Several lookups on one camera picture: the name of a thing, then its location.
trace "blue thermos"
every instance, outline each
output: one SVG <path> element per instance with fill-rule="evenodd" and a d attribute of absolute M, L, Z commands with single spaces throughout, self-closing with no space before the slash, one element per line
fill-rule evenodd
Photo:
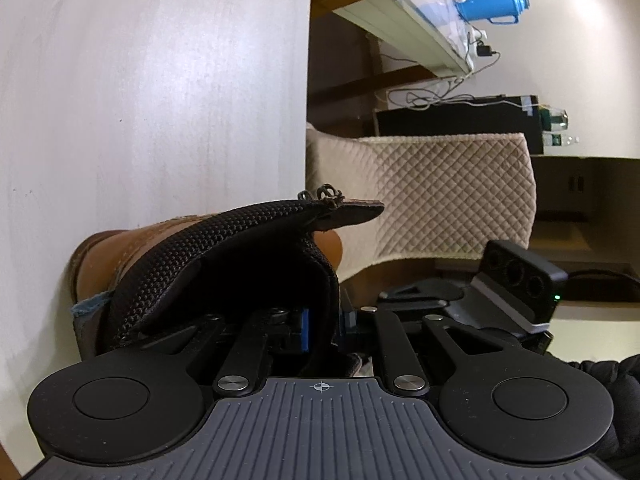
<path fill-rule="evenodd" d="M 495 25 L 518 23 L 521 13 L 529 9 L 529 0 L 467 0 L 456 4 L 460 16 L 468 22 L 489 20 Z M 512 16 L 512 22 L 494 22 L 494 18 Z"/>

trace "thermos handle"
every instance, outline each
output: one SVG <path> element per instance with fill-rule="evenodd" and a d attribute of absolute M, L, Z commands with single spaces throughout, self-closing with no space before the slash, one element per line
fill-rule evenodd
<path fill-rule="evenodd" d="M 494 22 L 494 18 L 487 18 L 489 20 L 489 23 L 493 23 L 494 25 L 514 25 L 515 23 L 518 23 L 520 21 L 520 17 L 518 15 L 516 16 L 512 16 L 513 21 L 512 22 Z"/>

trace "electrical cable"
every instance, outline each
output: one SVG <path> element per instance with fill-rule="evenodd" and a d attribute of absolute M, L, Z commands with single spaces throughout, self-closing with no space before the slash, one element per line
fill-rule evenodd
<path fill-rule="evenodd" d="M 617 272 L 616 270 L 584 269 L 584 270 L 574 270 L 574 272 L 569 272 L 569 280 L 578 278 L 580 276 L 612 276 L 614 278 L 623 278 L 623 279 L 629 280 L 630 282 L 640 287 L 640 278 L 636 278 L 635 276 L 631 276 L 630 274 L 625 274 L 624 272 Z"/>
<path fill-rule="evenodd" d="M 466 22 L 466 24 L 471 29 L 479 33 L 479 37 L 475 38 L 473 41 L 471 37 L 471 31 L 468 31 L 466 34 L 465 62 L 468 65 L 470 65 L 469 55 L 471 53 L 472 46 L 473 45 L 484 46 L 484 42 L 482 41 L 481 31 L 469 22 Z M 425 111 L 432 106 L 438 106 L 443 104 L 465 104 L 473 107 L 485 107 L 485 106 L 494 106 L 497 104 L 508 104 L 510 106 L 515 106 L 523 110 L 525 105 L 517 104 L 512 101 L 501 100 L 501 101 L 492 101 L 489 103 L 474 103 L 472 101 L 475 99 L 475 96 L 471 94 L 458 94 L 454 96 L 451 95 L 451 93 L 454 90 L 456 90 L 460 85 L 462 85 L 462 83 L 464 83 L 466 80 L 468 80 L 472 76 L 475 76 L 481 72 L 484 72 L 484 70 L 487 70 L 492 66 L 495 66 L 500 61 L 500 58 L 502 57 L 502 53 L 495 50 L 492 50 L 491 53 L 492 55 L 497 56 L 495 60 L 493 60 L 491 63 L 483 66 L 478 70 L 473 70 L 468 74 L 465 74 L 462 77 L 460 76 L 440 77 L 440 78 L 436 78 L 429 81 L 426 86 L 421 86 L 418 88 L 406 88 L 406 87 L 393 88 L 391 90 L 385 91 L 384 96 L 378 95 L 377 92 L 374 92 L 374 96 L 380 102 L 391 103 L 396 107 L 406 108 L 407 110 L 414 110 L 417 112 Z M 394 56 L 390 56 L 389 54 L 382 54 L 382 53 L 380 53 L 380 55 L 395 61 L 399 61 L 399 62 L 416 63 L 414 60 L 411 60 L 408 58 L 394 57 Z M 442 84 L 446 84 L 446 87 L 443 89 L 439 89 L 438 86 Z M 398 102 L 394 98 L 394 94 L 396 94 L 397 92 L 405 92 L 404 103 Z M 544 105 L 540 105 L 540 104 L 527 105 L 527 107 L 537 107 L 537 106 L 544 106 Z"/>

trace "brown leather boot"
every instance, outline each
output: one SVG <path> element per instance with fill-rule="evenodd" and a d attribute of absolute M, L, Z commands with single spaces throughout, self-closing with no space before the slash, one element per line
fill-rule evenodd
<path fill-rule="evenodd" d="M 68 285 L 75 303 L 112 290 L 149 249 L 169 236 L 212 216 L 183 216 L 132 230 L 104 231 L 88 237 L 74 251 L 68 269 Z M 342 243 L 334 231 L 314 233 L 324 256 L 337 269 Z"/>

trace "plastic water bottle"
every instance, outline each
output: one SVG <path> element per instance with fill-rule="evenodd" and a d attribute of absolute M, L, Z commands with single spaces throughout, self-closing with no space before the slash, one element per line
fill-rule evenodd
<path fill-rule="evenodd" d="M 542 143 L 545 146 L 570 146 L 571 144 L 576 144 L 580 142 L 580 138 L 576 136 L 572 136 L 570 134 L 558 134 L 545 132 L 542 134 Z"/>

